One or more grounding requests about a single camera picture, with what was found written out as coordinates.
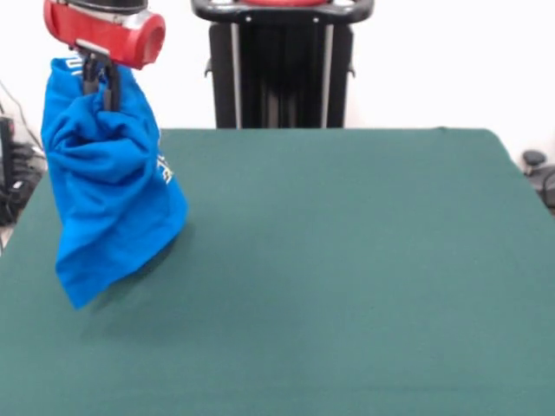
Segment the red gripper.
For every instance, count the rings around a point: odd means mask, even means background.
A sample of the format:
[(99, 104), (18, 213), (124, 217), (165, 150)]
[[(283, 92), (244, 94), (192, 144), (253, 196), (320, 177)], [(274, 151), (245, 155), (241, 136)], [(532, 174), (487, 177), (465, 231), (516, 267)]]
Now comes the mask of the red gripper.
[(117, 64), (142, 69), (155, 63), (166, 38), (165, 18), (151, 11), (147, 1), (53, 0), (43, 3), (42, 13), (48, 32), (57, 41), (93, 53), (83, 56), (84, 95), (98, 91), (98, 56), (111, 61), (104, 68), (106, 111), (120, 108)]

